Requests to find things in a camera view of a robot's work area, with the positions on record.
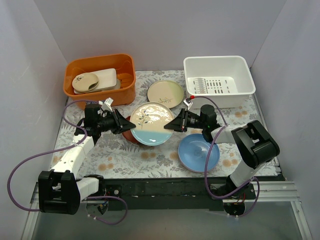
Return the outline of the cream blue tree plate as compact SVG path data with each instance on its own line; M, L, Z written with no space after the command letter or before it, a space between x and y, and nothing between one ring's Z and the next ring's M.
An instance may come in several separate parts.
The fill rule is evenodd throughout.
M141 144L158 146L165 143L173 134L164 126L174 119L171 110L158 102L146 102L136 107L130 116L135 128L130 131Z

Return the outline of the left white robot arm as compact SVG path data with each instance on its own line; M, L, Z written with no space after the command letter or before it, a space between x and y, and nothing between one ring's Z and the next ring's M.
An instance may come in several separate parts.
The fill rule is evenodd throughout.
M82 200L106 196L103 177L97 174L77 179L79 169L103 132L114 135L134 129L136 125L118 110L103 110L97 103L88 104L84 117L75 125L73 142L50 170L38 176L39 209L43 213L74 215Z

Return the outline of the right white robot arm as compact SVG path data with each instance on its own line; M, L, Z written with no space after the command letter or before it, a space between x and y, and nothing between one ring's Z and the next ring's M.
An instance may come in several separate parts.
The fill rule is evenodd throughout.
M205 158L204 172L208 172L208 164L215 144L232 143L238 148L241 162L230 174L225 185L212 192L208 179L204 178L208 194L217 200L225 198L237 199L245 192L251 181L257 181L256 172L267 162L280 154L280 147L258 120L243 126L221 126L217 121L217 107L205 104L200 108L200 114L182 109L178 116L167 123L164 128L175 132L185 132L188 128L201 129L204 140L210 143Z

